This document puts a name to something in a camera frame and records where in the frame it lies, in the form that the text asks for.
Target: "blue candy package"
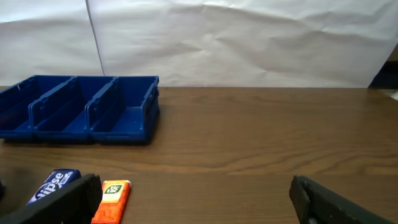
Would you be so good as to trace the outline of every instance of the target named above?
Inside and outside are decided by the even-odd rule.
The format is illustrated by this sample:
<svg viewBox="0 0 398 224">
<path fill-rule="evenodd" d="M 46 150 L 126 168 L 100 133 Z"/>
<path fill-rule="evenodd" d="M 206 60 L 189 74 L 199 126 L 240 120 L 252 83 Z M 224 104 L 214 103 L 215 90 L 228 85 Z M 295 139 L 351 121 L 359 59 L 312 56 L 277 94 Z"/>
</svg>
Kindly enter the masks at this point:
<svg viewBox="0 0 398 224">
<path fill-rule="evenodd" d="M 36 191 L 36 194 L 29 200 L 27 205 L 36 200 L 51 194 L 52 192 L 68 185 L 70 182 L 81 177 L 80 171 L 76 169 L 56 169 L 51 172 L 43 185 Z"/>
</svg>

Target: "wrinkled paper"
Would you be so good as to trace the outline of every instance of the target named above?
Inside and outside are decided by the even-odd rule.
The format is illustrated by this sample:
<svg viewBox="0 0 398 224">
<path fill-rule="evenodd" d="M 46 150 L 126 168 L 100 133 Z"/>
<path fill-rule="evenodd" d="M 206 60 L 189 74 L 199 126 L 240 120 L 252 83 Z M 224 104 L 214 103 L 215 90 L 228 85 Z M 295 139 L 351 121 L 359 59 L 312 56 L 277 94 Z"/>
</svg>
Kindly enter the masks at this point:
<svg viewBox="0 0 398 224">
<path fill-rule="evenodd" d="M 88 0 L 106 75 L 162 86 L 367 87 L 398 1 Z"/>
<path fill-rule="evenodd" d="M 0 85 L 103 75 L 84 0 L 0 0 Z"/>
</svg>

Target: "brown wooden surface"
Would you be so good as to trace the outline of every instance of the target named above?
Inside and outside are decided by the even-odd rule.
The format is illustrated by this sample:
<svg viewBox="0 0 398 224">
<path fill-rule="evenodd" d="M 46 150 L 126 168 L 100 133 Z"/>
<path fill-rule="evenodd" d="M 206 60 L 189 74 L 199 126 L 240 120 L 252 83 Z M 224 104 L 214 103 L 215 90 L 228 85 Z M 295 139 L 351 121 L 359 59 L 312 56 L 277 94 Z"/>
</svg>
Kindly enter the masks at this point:
<svg viewBox="0 0 398 224">
<path fill-rule="evenodd" d="M 307 175 L 398 222 L 398 102 L 376 90 L 161 88 L 149 146 L 1 143 L 4 214 L 57 168 L 129 179 L 123 223 L 298 223 Z"/>
</svg>

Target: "bin compartment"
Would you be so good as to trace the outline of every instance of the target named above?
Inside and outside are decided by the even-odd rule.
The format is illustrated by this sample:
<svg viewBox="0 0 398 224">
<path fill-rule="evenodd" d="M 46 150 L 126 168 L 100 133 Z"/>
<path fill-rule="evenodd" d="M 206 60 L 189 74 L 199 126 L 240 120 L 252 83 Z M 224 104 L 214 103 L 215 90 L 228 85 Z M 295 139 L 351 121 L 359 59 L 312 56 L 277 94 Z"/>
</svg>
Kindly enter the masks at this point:
<svg viewBox="0 0 398 224">
<path fill-rule="evenodd" d="M 158 77 L 117 77 L 87 106 L 96 141 L 149 141 L 159 113 Z"/>
<path fill-rule="evenodd" d="M 30 106 L 30 123 L 39 139 L 88 140 L 86 106 L 113 77 L 71 77 Z"/>
<path fill-rule="evenodd" d="M 70 77 L 35 75 L 0 92 L 0 138 L 32 139 L 29 104 Z"/>
</svg>

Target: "blue container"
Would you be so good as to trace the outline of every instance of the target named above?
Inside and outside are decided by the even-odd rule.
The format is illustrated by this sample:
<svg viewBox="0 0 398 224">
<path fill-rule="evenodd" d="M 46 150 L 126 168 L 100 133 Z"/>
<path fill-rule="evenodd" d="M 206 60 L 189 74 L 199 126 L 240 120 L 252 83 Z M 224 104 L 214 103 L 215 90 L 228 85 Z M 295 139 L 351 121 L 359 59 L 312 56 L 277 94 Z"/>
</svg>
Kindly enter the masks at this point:
<svg viewBox="0 0 398 224">
<path fill-rule="evenodd" d="M 88 104 L 90 134 L 99 142 L 150 141 L 159 113 L 159 77 L 115 77 Z"/>
<path fill-rule="evenodd" d="M 69 78 L 35 75 L 0 92 L 0 138 L 32 139 L 28 105 Z"/>
<path fill-rule="evenodd" d="M 88 140 L 86 106 L 113 77 L 71 77 L 35 100 L 30 125 L 39 139 Z"/>
</svg>

